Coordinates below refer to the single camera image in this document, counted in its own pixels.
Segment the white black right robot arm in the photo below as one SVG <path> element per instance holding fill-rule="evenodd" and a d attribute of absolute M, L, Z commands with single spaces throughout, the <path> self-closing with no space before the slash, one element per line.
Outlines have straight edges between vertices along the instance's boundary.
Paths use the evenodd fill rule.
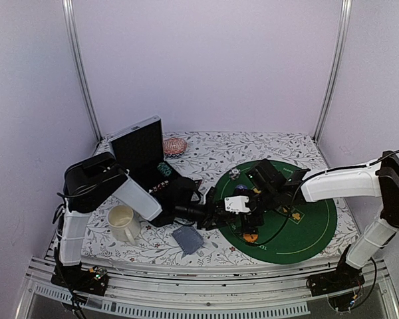
<path fill-rule="evenodd" d="M 248 172 L 257 192 L 242 189 L 224 199 L 225 210 L 241 215 L 261 214 L 286 206 L 317 203 L 327 199 L 377 199 L 375 218 L 349 246 L 331 275 L 331 284 L 344 290 L 356 272 L 399 232 L 399 150 L 385 151 L 370 161 L 327 169 L 300 169 L 284 176 L 263 159 Z"/>

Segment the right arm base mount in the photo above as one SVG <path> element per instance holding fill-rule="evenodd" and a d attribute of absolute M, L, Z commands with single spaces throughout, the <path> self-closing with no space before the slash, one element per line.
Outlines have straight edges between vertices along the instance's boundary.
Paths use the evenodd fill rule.
<path fill-rule="evenodd" d="M 312 296 L 331 294 L 362 286 L 365 283 L 362 271 L 351 266 L 337 267 L 335 270 L 313 274 L 307 278 L 306 285 Z"/>

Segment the aluminium post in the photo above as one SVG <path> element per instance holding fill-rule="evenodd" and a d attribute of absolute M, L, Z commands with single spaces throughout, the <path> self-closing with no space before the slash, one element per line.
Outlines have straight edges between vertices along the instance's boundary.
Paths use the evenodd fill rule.
<path fill-rule="evenodd" d="M 317 125 L 315 126 L 315 131 L 313 134 L 313 139 L 316 144 L 320 142 L 323 136 L 325 124 L 329 116 L 331 102 L 333 99 L 333 94 L 335 92 L 336 82 L 346 44 L 346 38 L 348 35 L 351 11 L 352 11 L 352 0 L 342 0 L 331 69 L 327 81 L 327 87 L 325 89 L 323 103 L 321 106 L 321 110 L 319 112 Z"/>
<path fill-rule="evenodd" d="M 102 139 L 102 132 L 101 132 L 99 121 L 98 121 L 96 111 L 94 109 L 94 105 L 92 102 L 90 89 L 88 87 L 88 80 L 87 80 L 85 69 L 84 69 L 84 63 L 82 61 L 82 53 L 81 53 L 80 43 L 79 43 L 79 39 L 78 39 L 78 33 L 77 33 L 77 29 L 76 29 L 76 19 L 75 19 L 75 15 L 74 15 L 74 3 L 71 0 L 62 0 L 62 4 L 63 4 L 63 15 L 64 15 L 64 19 L 65 19 L 68 41 L 69 41 L 70 49 L 72 52 L 72 58 L 74 61 L 76 74 L 78 76 L 78 82 L 80 85 L 82 98 L 84 100 L 86 113 L 88 116 L 88 120 L 90 122 L 90 126 L 92 128 L 94 137 L 97 142 L 100 142 Z"/>

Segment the right aluminium post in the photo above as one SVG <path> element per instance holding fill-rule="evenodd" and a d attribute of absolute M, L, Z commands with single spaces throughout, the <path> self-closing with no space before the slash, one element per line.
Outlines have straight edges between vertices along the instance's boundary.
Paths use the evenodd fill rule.
<path fill-rule="evenodd" d="M 336 82 L 346 44 L 346 38 L 348 35 L 351 11 L 352 11 L 352 0 L 342 0 L 331 69 L 327 81 L 327 87 L 325 89 L 323 103 L 321 106 L 321 110 L 319 112 L 317 125 L 315 126 L 315 131 L 313 134 L 313 139 L 316 144 L 320 142 L 323 136 L 325 124 L 329 116 L 331 102 L 333 99 L 333 94 L 335 92 Z"/>

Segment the purple small blind button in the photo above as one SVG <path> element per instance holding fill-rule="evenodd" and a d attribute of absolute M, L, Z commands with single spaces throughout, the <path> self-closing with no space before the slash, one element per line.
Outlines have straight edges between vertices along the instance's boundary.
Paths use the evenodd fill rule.
<path fill-rule="evenodd" d="M 246 186 L 244 184 L 239 184 L 235 188 L 238 190 L 248 190 L 248 186 Z"/>

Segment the aluminium frame rail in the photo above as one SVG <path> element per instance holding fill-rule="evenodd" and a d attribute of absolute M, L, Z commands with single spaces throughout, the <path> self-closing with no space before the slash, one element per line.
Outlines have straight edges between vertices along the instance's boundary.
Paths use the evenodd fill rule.
<path fill-rule="evenodd" d="M 107 269 L 104 296 L 84 295 L 85 318 L 399 318 L 383 260 L 368 263 L 355 308 L 332 309 L 307 278 L 334 270 L 337 258 L 293 265 L 166 266 L 83 258 Z"/>

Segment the cream ceramic mug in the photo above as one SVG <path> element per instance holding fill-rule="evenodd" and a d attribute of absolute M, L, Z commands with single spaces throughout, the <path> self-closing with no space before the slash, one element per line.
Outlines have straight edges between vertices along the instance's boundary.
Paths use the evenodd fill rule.
<path fill-rule="evenodd" d="M 141 232 L 141 225 L 135 211 L 126 205 L 113 207 L 107 215 L 112 236 L 120 242 L 136 246 L 136 238 Z"/>

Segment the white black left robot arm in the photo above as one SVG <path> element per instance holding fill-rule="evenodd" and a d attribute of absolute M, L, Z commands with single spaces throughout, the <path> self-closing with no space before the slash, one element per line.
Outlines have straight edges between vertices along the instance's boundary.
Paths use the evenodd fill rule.
<path fill-rule="evenodd" d="M 195 223 L 199 229 L 224 226 L 230 214 L 209 191 L 205 203 L 192 200 L 198 195 L 194 180 L 180 175 L 163 159 L 139 167 L 125 167 L 104 152 L 70 166 L 64 174 L 63 214 L 59 225 L 59 276 L 71 288 L 80 288 L 85 273 L 81 262 L 88 219 L 110 197 L 117 198 L 155 227 L 171 225 L 177 218 Z"/>

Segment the orange big blind button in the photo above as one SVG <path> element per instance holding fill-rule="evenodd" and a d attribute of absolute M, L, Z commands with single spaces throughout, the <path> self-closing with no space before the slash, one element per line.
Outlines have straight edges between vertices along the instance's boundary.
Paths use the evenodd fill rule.
<path fill-rule="evenodd" d="M 244 233 L 243 239 L 248 243 L 255 243 L 259 238 L 257 233 Z"/>

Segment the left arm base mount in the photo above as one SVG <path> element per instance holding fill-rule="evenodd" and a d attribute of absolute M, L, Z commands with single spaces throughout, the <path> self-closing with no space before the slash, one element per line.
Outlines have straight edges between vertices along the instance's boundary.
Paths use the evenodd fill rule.
<path fill-rule="evenodd" d="M 85 292 L 104 296 L 108 287 L 109 276 L 105 268 L 94 266 L 84 270 L 81 264 L 62 266 L 57 264 L 51 278 L 51 283 L 67 288 L 73 292 Z"/>

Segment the left aluminium post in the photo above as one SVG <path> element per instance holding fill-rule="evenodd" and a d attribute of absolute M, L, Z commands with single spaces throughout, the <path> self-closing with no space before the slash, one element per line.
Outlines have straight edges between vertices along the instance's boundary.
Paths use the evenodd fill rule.
<path fill-rule="evenodd" d="M 82 53 L 81 53 L 80 43 L 79 43 L 79 39 L 78 39 L 78 33 L 77 33 L 77 29 L 76 29 L 76 19 L 75 19 L 75 15 L 74 15 L 74 3 L 71 0 L 62 0 L 62 4 L 63 4 L 63 15 L 64 15 L 64 19 L 65 19 L 68 41 L 69 41 L 70 49 L 72 52 L 72 58 L 74 61 L 76 74 L 78 76 L 78 82 L 80 85 L 82 98 L 84 100 L 86 113 L 88 116 L 88 120 L 90 122 L 90 126 L 92 128 L 94 137 L 97 142 L 100 142 L 102 139 L 102 132 L 101 132 L 99 121 L 98 121 L 96 111 L 94 109 L 94 105 L 92 102 L 90 89 L 88 87 L 88 80 L 87 80 L 85 69 L 84 69 L 84 63 L 82 61 Z"/>

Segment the green round poker mat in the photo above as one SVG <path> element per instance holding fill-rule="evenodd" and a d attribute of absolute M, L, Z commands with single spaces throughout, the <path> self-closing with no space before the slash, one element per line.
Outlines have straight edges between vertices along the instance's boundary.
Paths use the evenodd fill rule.
<path fill-rule="evenodd" d="M 215 200 L 233 195 L 235 187 L 244 185 L 253 189 L 251 180 L 245 173 L 258 161 L 249 161 L 238 165 L 241 171 L 239 179 L 232 180 L 226 171 L 217 181 Z M 285 178 L 299 167 L 282 161 L 271 161 Z M 274 235 L 283 224 L 286 213 L 282 208 L 263 214 L 264 225 L 258 227 L 258 242 L 262 243 Z M 251 258 L 267 263 L 288 265 L 299 263 L 321 253 L 333 239 L 337 226 L 336 206 L 333 199 L 295 205 L 292 217 L 284 229 L 271 242 L 261 246 L 246 245 L 242 238 L 239 218 L 229 226 L 220 228 L 221 234 L 231 244 L 229 253 L 243 253 Z"/>

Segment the white floral tablecloth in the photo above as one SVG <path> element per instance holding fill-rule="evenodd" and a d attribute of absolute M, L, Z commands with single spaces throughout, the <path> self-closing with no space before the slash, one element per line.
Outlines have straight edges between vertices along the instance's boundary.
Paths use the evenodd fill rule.
<path fill-rule="evenodd" d="M 178 137 L 188 143 L 188 148 L 180 157 L 170 159 L 170 165 L 181 175 L 202 179 L 201 192 L 215 187 L 219 178 L 232 167 L 263 158 L 299 168 L 326 167 L 318 147 L 305 134 L 180 132 Z M 335 234 L 329 245 L 310 259 L 337 257 L 358 237 L 356 224 L 345 201 L 335 199 L 334 203 L 337 213 Z M 243 253 L 232 253 L 231 257 L 231 244 L 218 229 L 200 231 L 204 243 L 192 255 L 186 255 L 172 236 L 178 224 L 155 227 L 147 221 L 141 221 L 142 230 L 136 239 L 136 246 L 117 241 L 106 220 L 107 213 L 117 204 L 117 199 L 110 198 L 92 213 L 82 246 L 83 258 L 166 266 L 244 266 L 267 263 Z M 284 220 L 277 232 L 259 243 L 259 246 L 271 242 L 286 224 Z"/>

